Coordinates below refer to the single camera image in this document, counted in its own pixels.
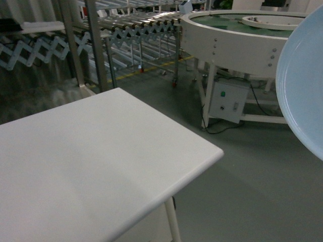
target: black cable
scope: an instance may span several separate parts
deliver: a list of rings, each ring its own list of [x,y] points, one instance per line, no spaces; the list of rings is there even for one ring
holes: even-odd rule
[[[217,78],[215,79],[215,81],[216,81],[216,80],[218,80],[219,78],[224,78],[224,79],[226,79],[226,80],[238,79],[238,80],[243,80],[243,81],[247,81],[247,82],[249,82],[249,80],[248,80],[248,79],[243,78],[243,77],[224,77],[224,76],[217,77]],[[252,93],[253,93],[254,99],[256,100],[256,103],[257,103],[257,106],[259,107],[259,109],[260,109],[260,110],[261,110],[265,115],[267,115],[267,116],[271,116],[270,114],[268,114],[267,112],[265,112],[265,111],[262,109],[262,107],[260,106],[260,104],[259,104],[259,102],[258,102],[257,96],[256,96],[256,94],[254,93],[254,90],[253,90],[253,87],[252,87],[252,85],[251,85],[251,84],[250,84],[250,87],[251,87],[251,90],[252,90]]]
[[[210,132],[210,131],[208,130],[208,127],[205,125],[205,120],[204,120],[204,117],[203,117],[203,108],[204,108],[204,105],[202,106],[202,109],[201,109],[201,116],[202,116],[203,124],[204,124],[204,127],[205,127],[205,131],[206,131],[209,135],[217,135],[217,134],[223,133],[223,132],[224,132],[224,131],[226,131],[226,130],[229,130],[229,129],[237,129],[237,128],[239,128],[239,127],[241,127],[241,126],[243,126],[243,125],[244,125],[244,121],[240,121],[240,123],[239,123],[239,124],[237,124],[237,125],[235,125],[235,126],[227,127],[227,128],[225,128],[225,129],[223,129],[223,130],[220,130],[220,131],[218,131],[218,132],[212,133],[212,132]],[[219,123],[219,122],[221,122],[221,121],[223,121],[223,119],[221,119],[221,120],[219,120],[219,121],[217,121],[217,122],[215,122],[215,123],[213,123],[213,124],[211,124],[211,125],[218,124],[218,123]]]
[[[260,109],[264,114],[266,114],[267,116],[271,116],[270,114],[266,113],[266,112],[262,109],[262,107],[260,106],[260,104],[259,104],[259,102],[258,102],[258,99],[257,99],[257,97],[256,97],[256,94],[254,93],[254,90],[253,90],[253,87],[252,87],[252,85],[251,85],[251,84],[250,84],[250,87],[251,87],[251,90],[252,90],[252,93],[253,93],[254,99],[256,100],[256,102],[257,102],[257,106],[259,107],[259,109]]]

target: white metal leg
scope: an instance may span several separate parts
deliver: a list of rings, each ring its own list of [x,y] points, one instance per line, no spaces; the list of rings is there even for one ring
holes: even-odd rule
[[[213,85],[214,85],[214,75],[216,72],[217,72],[217,67],[214,64],[210,64],[210,69],[207,77],[205,102],[204,102],[204,108],[203,108],[203,119],[204,119],[204,122],[202,121],[203,128],[206,128],[208,126],[208,121],[209,121],[208,110],[210,108],[211,94],[212,94]]]
[[[198,72],[198,59],[194,58],[194,79],[198,85],[198,91],[200,93],[201,104],[202,106],[205,104],[205,92],[202,84],[202,75]]]
[[[178,222],[176,218],[173,198],[170,197],[165,202],[168,222],[170,224],[171,234],[173,242],[181,242],[180,230],[178,228]]]
[[[265,93],[268,93],[271,90],[271,87],[272,87],[272,84],[273,84],[274,81],[275,81],[274,78],[269,78],[268,79],[266,87],[264,89]]]

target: yellow floor line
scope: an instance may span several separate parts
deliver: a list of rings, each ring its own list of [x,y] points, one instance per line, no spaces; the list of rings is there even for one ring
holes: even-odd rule
[[[183,59],[180,59],[179,61],[186,61],[188,59],[192,59],[193,56],[189,56],[189,57],[186,57],[186,58],[183,58]],[[165,67],[165,66],[169,66],[171,64],[174,64],[175,61],[171,61],[171,62],[166,62],[164,64],[161,64],[160,66],[161,67]],[[151,68],[147,68],[147,69],[144,69],[145,72],[149,72],[149,71],[152,71],[152,70],[155,70],[155,69],[158,69],[158,67],[151,67]],[[139,70],[133,72],[133,73],[129,73],[129,74],[126,74],[126,75],[123,75],[123,76],[120,76],[120,77],[117,77],[116,80],[121,80],[121,79],[124,79],[124,78],[127,78],[127,77],[131,77],[131,76],[134,76],[134,75],[138,75],[138,74],[141,74],[141,72]],[[109,79],[107,81],[108,83],[111,83],[112,82],[112,79]]]

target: switch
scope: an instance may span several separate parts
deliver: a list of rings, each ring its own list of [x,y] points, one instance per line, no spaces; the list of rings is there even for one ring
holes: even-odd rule
[[[233,111],[237,111],[238,106],[239,106],[239,103],[238,103],[238,102],[235,102],[235,103],[233,104]]]

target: metal pole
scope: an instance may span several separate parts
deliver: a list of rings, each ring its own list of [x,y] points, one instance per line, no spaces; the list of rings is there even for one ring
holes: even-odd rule
[[[116,88],[117,87],[117,79],[116,79],[116,74],[115,74],[115,68],[113,65],[112,51],[111,51],[111,47],[110,47],[109,37],[104,38],[104,41],[105,41],[105,46],[106,46],[107,59],[109,61],[109,66],[110,66],[112,85],[113,85],[113,88]]]
[[[209,4],[208,4],[208,10],[209,11],[211,11],[211,9],[212,9],[212,0],[209,0],[210,2],[209,2]]]
[[[85,6],[87,8],[87,18],[89,21],[89,32],[92,40],[92,48],[95,59],[95,67],[97,79],[99,82],[100,92],[107,91],[107,78],[106,71],[104,66],[104,56],[103,56],[103,47],[102,40],[100,36],[99,25],[97,22],[97,12],[95,6],[95,0],[85,0]]]
[[[176,54],[175,54],[175,68],[174,68],[174,78],[173,78],[173,87],[176,87],[178,81],[178,64],[179,64],[179,55],[180,55],[180,35],[181,35],[181,26],[176,24],[175,26],[175,39],[176,39]]]
[[[84,86],[84,76],[81,66],[80,58],[77,54],[77,47],[75,43],[74,33],[73,33],[73,26],[72,26],[72,18],[70,15],[70,9],[68,7],[69,1],[68,0],[58,0],[60,10],[63,17],[63,22],[65,26],[65,32],[67,36],[67,41],[69,43],[70,51],[72,54],[73,64],[74,64],[74,72],[76,75],[77,82],[79,86]]]

